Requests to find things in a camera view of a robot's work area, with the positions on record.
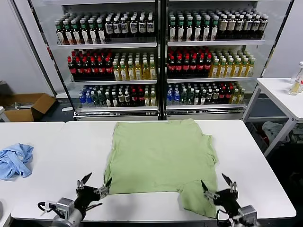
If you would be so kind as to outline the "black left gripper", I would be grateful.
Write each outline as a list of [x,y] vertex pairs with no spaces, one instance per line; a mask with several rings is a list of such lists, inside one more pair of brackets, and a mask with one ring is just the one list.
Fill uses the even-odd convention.
[[90,186],[85,186],[86,182],[91,177],[92,173],[85,175],[81,180],[77,181],[77,199],[75,200],[75,208],[81,213],[86,213],[88,210],[94,207],[100,206],[103,203],[98,203],[95,205],[90,205],[92,202],[100,201],[109,195],[109,190],[112,182],[112,177],[106,182],[106,184],[100,188],[94,188]]

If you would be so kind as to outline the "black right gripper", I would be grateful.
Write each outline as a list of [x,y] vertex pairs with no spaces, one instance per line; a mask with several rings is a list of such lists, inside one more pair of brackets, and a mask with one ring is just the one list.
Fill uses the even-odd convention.
[[229,185],[230,189],[213,192],[208,190],[205,183],[201,180],[204,195],[207,199],[212,199],[214,205],[222,206],[227,213],[238,213],[240,205],[237,202],[237,183],[233,182],[228,176],[223,173],[222,176],[226,183]]

